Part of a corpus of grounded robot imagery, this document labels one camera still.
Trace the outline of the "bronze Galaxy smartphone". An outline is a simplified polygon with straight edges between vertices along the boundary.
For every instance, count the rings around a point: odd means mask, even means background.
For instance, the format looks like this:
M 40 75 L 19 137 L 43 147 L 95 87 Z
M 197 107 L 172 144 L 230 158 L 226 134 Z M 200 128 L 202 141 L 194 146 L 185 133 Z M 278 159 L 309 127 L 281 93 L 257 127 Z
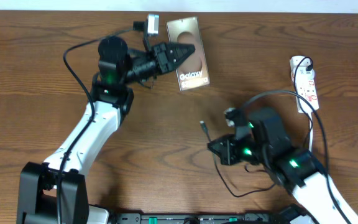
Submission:
M 181 91 L 210 84 L 208 66 L 203 48 L 197 17 L 187 17 L 167 22 L 170 42 L 181 44 L 185 49 L 178 53 L 182 60 L 176 69 Z

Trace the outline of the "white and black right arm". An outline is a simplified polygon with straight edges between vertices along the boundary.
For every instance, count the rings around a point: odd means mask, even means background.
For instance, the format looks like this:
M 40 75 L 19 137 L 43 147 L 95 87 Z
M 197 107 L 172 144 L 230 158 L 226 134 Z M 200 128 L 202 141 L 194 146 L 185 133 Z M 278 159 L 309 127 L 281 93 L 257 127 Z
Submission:
M 234 133 L 207 144 L 221 165 L 262 165 L 273 183 L 292 195 L 313 221 L 358 223 L 358 214 L 336 188 L 328 168 L 312 152 L 292 144 L 275 110 L 262 108 L 246 116 L 234 109 L 225 117 Z

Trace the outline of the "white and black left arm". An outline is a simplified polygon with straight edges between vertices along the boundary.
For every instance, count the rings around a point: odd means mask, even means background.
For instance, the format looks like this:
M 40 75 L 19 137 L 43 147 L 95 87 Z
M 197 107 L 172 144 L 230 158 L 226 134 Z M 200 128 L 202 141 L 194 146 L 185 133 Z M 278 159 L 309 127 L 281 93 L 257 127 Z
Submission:
M 193 44 L 177 42 L 145 44 L 139 51 L 116 35 L 98 43 L 99 72 L 80 121 L 43 163 L 28 162 L 21 171 L 17 223 L 115 223 L 113 212 L 89 203 L 86 176 L 131 109 L 128 85 L 170 73 L 195 52 Z

